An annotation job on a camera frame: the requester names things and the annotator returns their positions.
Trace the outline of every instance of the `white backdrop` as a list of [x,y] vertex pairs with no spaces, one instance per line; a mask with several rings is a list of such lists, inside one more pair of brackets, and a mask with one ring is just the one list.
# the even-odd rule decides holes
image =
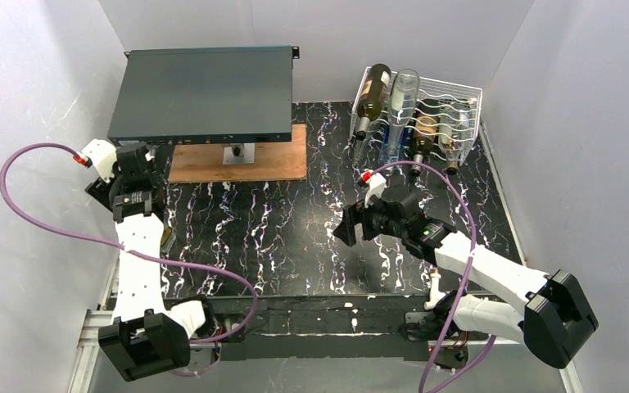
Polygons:
[[297,45],[296,102],[353,100],[366,66],[485,88],[533,0],[100,0],[126,50]]
[[537,0],[483,117],[527,262],[580,280],[587,392],[629,392],[629,2]]
[[[97,1],[0,2],[0,169],[26,144],[104,138],[124,66]],[[84,192],[96,177],[64,152],[36,151],[8,184],[37,218],[114,238],[111,214]],[[0,392],[66,391],[85,311],[115,258],[27,224],[0,197]]]

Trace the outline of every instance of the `wine bottle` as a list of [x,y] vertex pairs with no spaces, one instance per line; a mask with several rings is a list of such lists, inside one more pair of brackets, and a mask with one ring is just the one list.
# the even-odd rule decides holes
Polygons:
[[448,175],[457,174],[462,152],[467,151],[473,145],[473,124],[468,111],[469,108],[459,102],[455,102],[453,105],[459,109],[450,106],[440,113],[440,125],[437,133],[440,150],[445,153],[447,159],[445,173]]
[[360,122],[354,135],[359,141],[367,136],[370,122],[380,116],[387,95],[387,87],[389,87],[390,75],[389,67],[384,64],[373,65],[368,71],[363,89],[360,90],[360,97],[358,97],[358,107],[355,109]]
[[[416,108],[414,118],[410,121],[410,125],[414,126],[414,136],[411,138],[409,149],[414,155],[415,162],[422,163],[428,160],[432,146],[435,144],[437,133],[438,115],[440,114],[440,102],[427,98],[422,100],[419,107]],[[419,176],[421,167],[418,165],[411,166],[411,175]]]
[[387,154],[391,160],[399,156],[404,128],[414,115],[416,97],[419,94],[419,73],[406,69],[401,70],[394,78],[387,108],[389,134],[387,135]]

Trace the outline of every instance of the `wooden board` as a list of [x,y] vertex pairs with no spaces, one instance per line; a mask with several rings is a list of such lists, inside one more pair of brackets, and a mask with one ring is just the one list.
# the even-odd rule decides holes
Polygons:
[[224,145],[179,145],[170,183],[255,182],[307,178],[305,125],[292,126],[291,142],[257,143],[254,164],[223,165]]

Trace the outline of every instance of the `black marble table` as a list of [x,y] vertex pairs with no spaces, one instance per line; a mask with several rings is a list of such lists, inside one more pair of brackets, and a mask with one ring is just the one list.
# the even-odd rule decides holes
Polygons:
[[[349,102],[293,105],[293,124],[306,124],[307,180],[170,184],[167,220],[177,241],[165,256],[241,274],[262,296],[426,293],[431,266],[410,256],[396,239],[379,237],[349,248],[333,236],[341,208],[364,195],[351,164],[350,120]],[[378,166],[374,161],[380,144],[370,143],[370,168]],[[171,165],[168,157],[163,160],[166,168]],[[443,167],[440,160],[431,165]],[[395,172],[392,182],[407,182],[408,169]],[[472,211],[479,243],[518,262],[481,141],[451,181]],[[440,179],[422,174],[412,188],[428,214],[468,233],[464,212]],[[249,295],[240,283],[213,274],[162,269],[168,299]],[[441,289],[454,289],[457,282],[457,276],[443,274]]]

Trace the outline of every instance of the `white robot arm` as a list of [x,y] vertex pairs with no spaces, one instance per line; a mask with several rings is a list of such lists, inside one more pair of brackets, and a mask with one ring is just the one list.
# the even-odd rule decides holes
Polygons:
[[[152,152],[144,143],[115,147],[95,139],[79,156],[100,176],[86,192],[112,212],[119,242],[127,251],[159,257],[165,201]],[[120,253],[112,325],[100,329],[99,342],[124,379],[186,366],[189,338],[205,322],[200,300],[165,309],[159,264]]]
[[[505,301],[464,295],[452,317],[455,330],[484,332],[524,343],[544,363],[565,368],[599,326],[580,284],[570,273],[559,270],[549,275],[529,269],[484,246],[476,245],[470,252],[470,240],[451,225],[426,217],[418,198],[407,187],[383,186],[384,177],[370,172],[363,174],[361,183],[371,186],[368,194],[344,207],[334,236],[354,246],[355,226],[360,224],[364,240],[380,234],[400,238],[411,255],[459,275],[464,274],[473,254],[468,279]],[[430,299],[424,303],[430,312],[423,321],[429,330],[437,328],[438,332],[449,317],[456,293],[438,290],[440,276],[437,271],[431,275]]]

